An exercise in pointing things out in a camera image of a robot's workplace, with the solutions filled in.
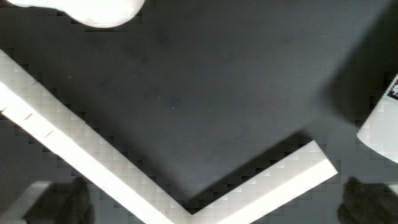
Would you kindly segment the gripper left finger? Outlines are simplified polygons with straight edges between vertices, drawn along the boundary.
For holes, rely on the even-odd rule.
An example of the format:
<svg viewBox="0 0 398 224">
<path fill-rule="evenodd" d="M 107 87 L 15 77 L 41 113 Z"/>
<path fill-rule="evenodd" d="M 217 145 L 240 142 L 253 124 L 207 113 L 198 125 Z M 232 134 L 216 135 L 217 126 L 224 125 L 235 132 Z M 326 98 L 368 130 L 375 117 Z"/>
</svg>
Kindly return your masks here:
<svg viewBox="0 0 398 224">
<path fill-rule="evenodd" d="M 34 182 L 0 215 L 0 224 L 95 224 L 86 180 Z"/>
</svg>

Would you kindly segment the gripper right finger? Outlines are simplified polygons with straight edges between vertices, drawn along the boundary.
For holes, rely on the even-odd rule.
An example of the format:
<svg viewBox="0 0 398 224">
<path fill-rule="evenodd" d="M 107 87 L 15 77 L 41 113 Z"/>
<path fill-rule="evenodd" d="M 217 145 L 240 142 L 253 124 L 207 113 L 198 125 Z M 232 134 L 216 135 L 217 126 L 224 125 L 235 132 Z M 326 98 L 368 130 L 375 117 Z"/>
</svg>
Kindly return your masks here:
<svg viewBox="0 0 398 224">
<path fill-rule="evenodd" d="M 398 184 L 349 178 L 338 220 L 340 224 L 398 224 Z"/>
</svg>

